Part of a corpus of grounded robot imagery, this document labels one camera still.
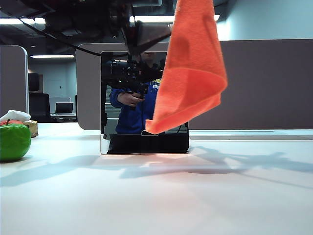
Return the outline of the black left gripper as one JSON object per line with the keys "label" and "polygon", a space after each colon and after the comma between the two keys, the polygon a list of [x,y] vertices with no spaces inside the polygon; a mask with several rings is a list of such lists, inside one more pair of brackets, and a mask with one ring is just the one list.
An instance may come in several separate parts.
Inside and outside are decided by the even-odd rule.
{"label": "black left gripper", "polygon": [[137,21],[129,26],[132,0],[52,0],[45,15],[46,32],[64,37],[116,37],[119,31],[129,53],[171,36],[171,24]]}

